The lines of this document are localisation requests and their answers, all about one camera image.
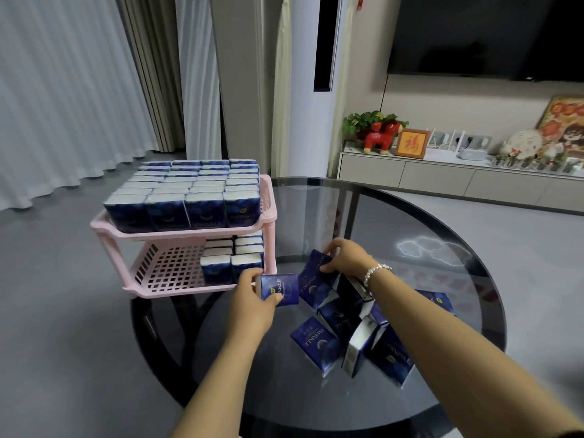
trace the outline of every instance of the pearl bracelet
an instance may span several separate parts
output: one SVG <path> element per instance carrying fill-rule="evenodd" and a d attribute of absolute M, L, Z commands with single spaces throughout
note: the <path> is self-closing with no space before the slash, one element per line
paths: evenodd
<path fill-rule="evenodd" d="M 369 269 L 367 271 L 367 273 L 365 274 L 365 280 L 363 281 L 363 287 L 365 289 L 369 288 L 369 278 L 371 277 L 371 275 L 376 271 L 376 270 L 380 270 L 380 269 L 387 269 L 387 270 L 393 270 L 390 266 L 388 265 L 376 265 L 373 266 L 371 269 Z"/>

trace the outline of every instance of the hand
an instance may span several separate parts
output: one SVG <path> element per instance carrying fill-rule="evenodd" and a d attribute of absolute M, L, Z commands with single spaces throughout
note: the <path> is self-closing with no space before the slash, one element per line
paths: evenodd
<path fill-rule="evenodd" d="M 321 272 L 328 273 L 338 270 L 345 275 L 356 277 L 362 281 L 365 279 L 367 271 L 378 265 L 378 262 L 365 252 L 365 249 L 357 243 L 344 238 L 335 238 L 325 247 L 323 253 L 331 254 L 336 248 L 340 248 L 340 252 L 330 263 L 321 266 Z"/>
<path fill-rule="evenodd" d="M 257 347 L 272 325 L 274 309 L 283 295 L 275 293 L 262 301 L 252 287 L 252 279 L 263 273 L 260 268 L 245 269 L 239 276 L 239 283 L 233 290 L 229 319 L 227 322 L 227 339 L 249 342 Z"/>

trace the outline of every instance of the floor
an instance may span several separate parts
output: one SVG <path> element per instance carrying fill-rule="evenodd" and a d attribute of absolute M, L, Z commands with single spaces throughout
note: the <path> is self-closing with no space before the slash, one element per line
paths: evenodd
<path fill-rule="evenodd" d="M 161 437 L 180 415 L 140 354 L 129 298 L 88 225 L 137 165 L 0 213 L 2 437 Z M 584 419 L 584 217 L 395 194 L 475 250 L 502 296 L 507 353 Z M 122 249 L 131 258 L 139 247 Z"/>

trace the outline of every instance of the pink plastic shelf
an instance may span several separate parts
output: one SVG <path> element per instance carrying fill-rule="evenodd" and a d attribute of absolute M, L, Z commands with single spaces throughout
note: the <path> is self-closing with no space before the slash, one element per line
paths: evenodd
<path fill-rule="evenodd" d="M 262 214 L 257 223 L 244 228 L 205 229 L 191 231 L 149 232 L 125 234 L 120 232 L 102 211 L 91 222 L 91 227 L 106 249 L 123 289 L 142 298 L 170 297 L 231 290 L 227 286 L 205 286 L 200 267 L 203 246 L 208 239 L 230 235 L 244 235 L 263 231 L 264 268 L 267 274 L 276 270 L 276 202 L 272 180 L 260 175 Z M 117 240 L 147 241 L 132 267 L 127 268 Z"/>

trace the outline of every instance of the red toy horse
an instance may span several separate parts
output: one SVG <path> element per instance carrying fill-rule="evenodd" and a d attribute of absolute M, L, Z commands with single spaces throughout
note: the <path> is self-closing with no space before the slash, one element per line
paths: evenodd
<path fill-rule="evenodd" d="M 385 128 L 385 132 L 379 133 L 381 130 L 382 123 L 372 123 L 371 130 L 365 137 L 365 146 L 363 147 L 363 152 L 369 154 L 371 148 L 375 144 L 381 145 L 381 150 L 379 151 L 382 155 L 387 155 L 390 151 L 391 143 L 394 140 L 394 136 L 400 133 L 404 127 L 395 120 L 390 120 L 389 124 Z"/>

